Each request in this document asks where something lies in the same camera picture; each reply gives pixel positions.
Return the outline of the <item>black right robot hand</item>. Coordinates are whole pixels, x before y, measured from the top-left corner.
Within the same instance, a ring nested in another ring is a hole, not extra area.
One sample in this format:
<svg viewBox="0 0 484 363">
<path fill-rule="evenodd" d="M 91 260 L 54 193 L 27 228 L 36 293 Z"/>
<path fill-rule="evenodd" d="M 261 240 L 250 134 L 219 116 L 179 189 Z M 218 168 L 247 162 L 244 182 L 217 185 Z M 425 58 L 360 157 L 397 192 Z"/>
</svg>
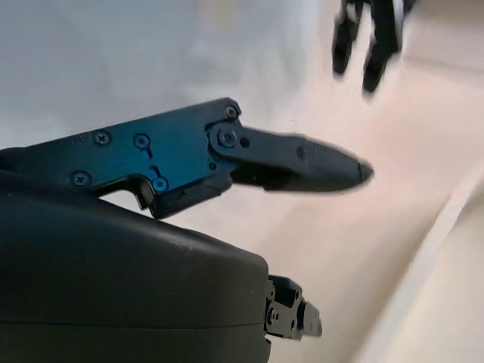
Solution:
<svg viewBox="0 0 484 363">
<path fill-rule="evenodd" d="M 251 129 L 230 98 L 1 152 L 3 362 L 266 362 L 321 336 L 266 261 L 166 223 L 232 185 L 331 193 L 371 166 Z"/>
</svg>

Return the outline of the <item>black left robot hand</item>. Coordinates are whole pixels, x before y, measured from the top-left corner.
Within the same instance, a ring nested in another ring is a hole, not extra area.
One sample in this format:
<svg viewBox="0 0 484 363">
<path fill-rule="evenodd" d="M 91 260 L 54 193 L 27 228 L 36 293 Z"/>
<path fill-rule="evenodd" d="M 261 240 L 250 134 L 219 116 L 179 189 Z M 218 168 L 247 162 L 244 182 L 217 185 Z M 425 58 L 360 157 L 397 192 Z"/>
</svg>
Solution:
<svg viewBox="0 0 484 363">
<path fill-rule="evenodd" d="M 403 25 L 412 5 L 398 0 L 342 1 L 335 19 L 332 43 L 332 70 L 343 76 L 358 37 L 364 5 L 369 5 L 374 32 L 365 58 L 363 91 L 372 95 L 380 84 L 390 60 L 402 51 Z"/>
</svg>

